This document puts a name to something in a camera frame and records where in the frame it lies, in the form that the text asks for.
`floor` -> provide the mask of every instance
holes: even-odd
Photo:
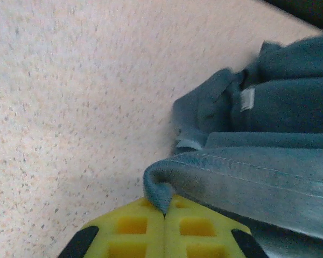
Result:
[[[318,33],[252,0],[1,0],[0,257],[56,257],[143,195],[178,97]]]

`yellow foam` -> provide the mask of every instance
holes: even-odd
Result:
[[[181,196],[174,196],[165,221],[167,258],[245,258],[232,236],[250,229]]]
[[[231,230],[250,230],[175,195],[167,215],[145,198],[89,223],[99,231],[85,258],[245,258]]]
[[[85,258],[164,257],[164,216],[145,198],[106,213],[89,223],[99,231]]]

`white tag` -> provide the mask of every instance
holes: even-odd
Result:
[[[255,89],[245,89],[241,92],[241,112],[247,109],[252,109],[255,102]]]

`sponge hole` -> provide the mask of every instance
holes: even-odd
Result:
[[[116,225],[117,234],[146,234],[147,218],[122,217]]]
[[[147,199],[143,199],[143,201],[141,202],[141,206],[142,207],[150,207],[150,208],[154,207]]]
[[[225,248],[215,245],[189,245],[187,258],[228,258]]]
[[[181,235],[199,235],[202,237],[214,237],[213,224],[204,218],[186,218],[180,222],[179,232]]]
[[[147,244],[144,243],[111,243],[105,258],[145,258],[146,249]]]
[[[185,205],[184,203],[181,203],[181,202],[176,202],[175,204],[176,208],[189,208],[189,206]]]

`dark background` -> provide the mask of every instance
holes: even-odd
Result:
[[[264,0],[323,30],[323,0]]]

